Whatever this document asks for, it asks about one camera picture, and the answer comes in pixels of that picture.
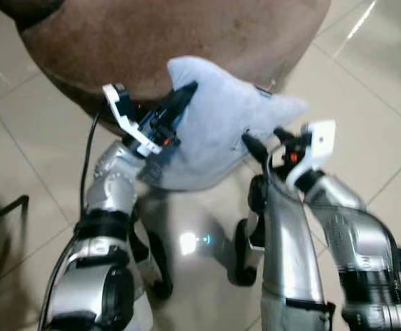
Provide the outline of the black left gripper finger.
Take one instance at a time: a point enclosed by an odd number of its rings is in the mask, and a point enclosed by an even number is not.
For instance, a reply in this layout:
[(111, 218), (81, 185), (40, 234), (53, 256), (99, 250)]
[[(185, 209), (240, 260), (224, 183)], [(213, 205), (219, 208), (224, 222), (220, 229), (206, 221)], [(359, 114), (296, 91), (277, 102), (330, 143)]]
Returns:
[(198, 83), (192, 80), (187, 85), (169, 92), (161, 101), (161, 119), (178, 119), (197, 91)]

